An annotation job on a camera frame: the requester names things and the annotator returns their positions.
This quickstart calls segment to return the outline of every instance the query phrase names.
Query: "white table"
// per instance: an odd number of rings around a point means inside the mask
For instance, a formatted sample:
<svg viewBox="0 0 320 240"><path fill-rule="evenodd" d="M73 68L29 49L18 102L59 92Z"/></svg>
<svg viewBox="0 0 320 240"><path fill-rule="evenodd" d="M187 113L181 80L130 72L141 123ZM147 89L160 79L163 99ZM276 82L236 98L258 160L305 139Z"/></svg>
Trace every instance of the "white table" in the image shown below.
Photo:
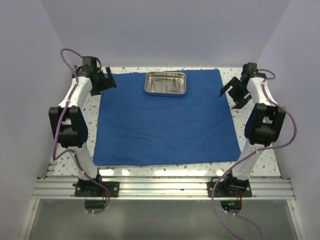
<svg viewBox="0 0 320 240"><path fill-rule="evenodd" d="M112 67L111 71L114 74L125 73L146 73L150 71L181 71L181 70L207 70L214 68L200 68L200 67ZM236 76L240 78L241 68L227 68L221 67L220 70L223 85ZM234 106L231 97L226 94L230 108ZM83 108L82 114L85 118L88 127L87 146L91 156L94 155L96 145L98 113L101 96L88 95ZM232 119L239 147L245 145L244 129L248 117L253 108L253 103L250 101L242 109L231 109ZM61 152L61 147L58 148L57 153ZM150 166L103 166L100 167L100 174L102 176L130 176L130 177L210 177L220 175L227 170L234 162L212 162L212 163L196 163L196 164L176 164L176 165L150 165ZM59 160L51 162L47 176L77 176L78 171L74 161L70 155L65 154ZM272 150L266 150L261 154L259 160L254 166L251 176L255 177L280 177L278 164L275 154Z"/></svg>

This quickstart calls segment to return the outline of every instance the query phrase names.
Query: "pink cable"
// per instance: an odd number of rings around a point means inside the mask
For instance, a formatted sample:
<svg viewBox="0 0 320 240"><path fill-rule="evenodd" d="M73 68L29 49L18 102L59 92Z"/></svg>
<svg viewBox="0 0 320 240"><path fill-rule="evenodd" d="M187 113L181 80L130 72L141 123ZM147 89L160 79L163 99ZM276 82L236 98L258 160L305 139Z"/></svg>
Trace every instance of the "pink cable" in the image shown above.
<svg viewBox="0 0 320 240"><path fill-rule="evenodd" d="M82 58L82 56L77 53L76 51L72 50L72 49L69 49L69 48L63 48L60 52L60 55L61 55L61 58L62 60L64 61L64 63L67 65L67 67L72 71L72 73L74 74L75 76L75 81L76 83L78 84L79 83L79 77L76 73L76 70L67 62L67 60L65 59L64 57L64 51L70 51L76 55L78 55L80 58ZM62 120L64 118L64 115L68 109L68 106L69 106L69 101L72 97L72 95L74 94L75 90L77 88L77 85L75 84L73 86L73 88L71 89L69 95L68 95L68 99L67 101L65 102L65 106L62 110L62 113L59 117L59 120L58 120L58 124L56 126L56 131L55 131L55 134L54 134L54 144L53 144L53 151L52 151L52 159L55 161L57 159L59 159L62 155L64 155L65 153L71 153L71 154L74 154L74 159L75 159L75 162L76 162L76 165L77 167L79 168L79 170L83 173L83 175L85 175L91 182L93 182L95 185L99 186L100 188L102 188L104 191L106 191L106 194L107 194L107 201L106 201L106 204L104 205L104 207L98 211L92 211L93 214L98 214L98 213L101 213L103 212L107 206L109 205L109 202L110 202L110 192L109 190L103 186L102 184L100 184L99 182L96 182L91 176L89 176L85 171L84 169L81 167L80 163L79 163L79 159L78 159L78 156L76 154L76 152L72 149L66 149L64 150L62 153L60 153L58 156L56 156L57 154L57 146L58 146L58 137L59 137L59 132L60 132L60 127L61 127L61 124L62 124Z"/></svg>
<svg viewBox="0 0 320 240"><path fill-rule="evenodd" d="M290 145L290 144L295 140L295 138L296 138L296 136L297 136L297 124L296 124L296 121L295 121L294 117L292 116L292 114L291 114L290 112L288 112L288 110L285 109L283 106L281 106L281 105L277 104L276 102L270 100L270 99L269 99L269 96L268 96L268 94L267 94L266 87L265 87L265 82L268 81L268 80L273 80L273 79L275 79L275 78L276 78L276 75L275 75L272 71L266 70L266 69L260 69L260 70L258 70L258 72L259 72L259 71L268 72L268 73L270 73L270 74L272 75L272 77L267 77L267 78L265 78L265 79L262 81L261 86L262 86L263 94L264 94L264 96L266 97L266 99L268 100L269 103L271 103L272 105L275 105L276 107L282 109L282 110L285 111L286 114L290 117L290 119L291 119L291 121L292 121L292 124L293 124L293 135L292 135L292 138L291 138L287 143L285 143L285 144L282 144L282 145L280 145L280 146L268 146L268 147L258 148L258 149L256 150L256 151L258 151L258 152L264 151L264 150L268 150L268 149L273 149L273 150L274 150L274 149L284 148L284 147ZM244 239L243 237L237 235L235 232L233 232L233 231L227 226L227 224L221 219L221 217L219 216L218 211L217 211L217 210L218 210L218 209L217 209L217 206L214 204L214 193L215 193L215 190L216 190L216 188L217 188L217 186L218 186L218 183L219 183L223 178L225 178L225 177L227 176L227 174L228 174L234 167L236 167L237 165L241 164L242 162L244 162L244 161L247 160L248 158L250 158L250 157L252 157L253 155L255 155L255 154L257 153L256 151L250 153L248 156L244 157L243 159L238 160L234 165L232 165L228 170L226 170L225 173L224 173L221 177L219 177L219 179L215 182L215 184L214 184L214 186L213 186L213 188L212 188L212 193L211 193L211 204L212 204L213 211L214 211L216 217L218 218L219 222L224 226L224 228L225 228L230 234L232 234L234 237L236 237L236 238L239 239L239 240L245 240L245 239ZM235 216L238 217L238 218L241 218L241 219L243 219L243 220L246 220L246 221L248 221L249 223L251 223L252 225L254 225L254 226L257 228L257 230L259 231L260 240L263 240L263 239L264 239L263 234L262 234L262 230L260 229L260 227L259 227L255 222L253 222L253 221L250 220L249 218L247 218L247 217L245 217L245 216L242 216L242 215L240 215L240 214L236 214Z"/></svg>

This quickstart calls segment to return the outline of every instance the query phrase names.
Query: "gray floor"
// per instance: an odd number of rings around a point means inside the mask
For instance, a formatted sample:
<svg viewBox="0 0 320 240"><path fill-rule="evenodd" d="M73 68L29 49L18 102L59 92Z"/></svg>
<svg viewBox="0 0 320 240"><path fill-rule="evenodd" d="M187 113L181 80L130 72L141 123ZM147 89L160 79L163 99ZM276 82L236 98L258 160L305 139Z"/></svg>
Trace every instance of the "gray floor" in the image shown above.
<svg viewBox="0 0 320 240"><path fill-rule="evenodd" d="M264 240L296 240L287 202L247 200L242 215L255 221ZM237 234L258 240L248 222L226 216ZM83 200L41 200L30 240L234 240L218 222L211 202L111 200L103 212L86 214Z"/></svg>

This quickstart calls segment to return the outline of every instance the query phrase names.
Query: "wall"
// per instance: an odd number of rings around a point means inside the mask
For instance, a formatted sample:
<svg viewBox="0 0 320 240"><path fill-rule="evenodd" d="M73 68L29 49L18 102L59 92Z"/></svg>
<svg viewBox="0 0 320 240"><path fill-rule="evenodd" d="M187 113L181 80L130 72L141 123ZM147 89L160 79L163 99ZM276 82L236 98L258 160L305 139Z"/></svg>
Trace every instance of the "wall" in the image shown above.
<svg viewBox="0 0 320 240"><path fill-rule="evenodd" d="M320 236L320 1L292 0L259 58L260 68L274 71L272 95L294 115L295 142L276 152L282 176L291 178L310 240ZM286 119L278 144L292 136Z"/></svg>
<svg viewBox="0 0 320 240"><path fill-rule="evenodd" d="M110 66L257 61L290 0L42 0L63 45Z"/></svg>
<svg viewBox="0 0 320 240"><path fill-rule="evenodd" d="M70 75L39 0L2 0L0 33L0 238L17 240L50 159L48 109L66 94Z"/></svg>

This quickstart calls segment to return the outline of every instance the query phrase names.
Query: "metal tray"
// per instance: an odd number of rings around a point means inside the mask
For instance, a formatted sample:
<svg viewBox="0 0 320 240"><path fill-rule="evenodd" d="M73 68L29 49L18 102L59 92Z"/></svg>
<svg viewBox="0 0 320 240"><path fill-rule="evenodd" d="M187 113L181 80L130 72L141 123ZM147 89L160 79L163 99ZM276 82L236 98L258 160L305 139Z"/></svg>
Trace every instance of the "metal tray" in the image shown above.
<svg viewBox="0 0 320 240"><path fill-rule="evenodd" d="M187 77L182 72L150 71L144 90L153 96L182 97L186 93Z"/></svg>

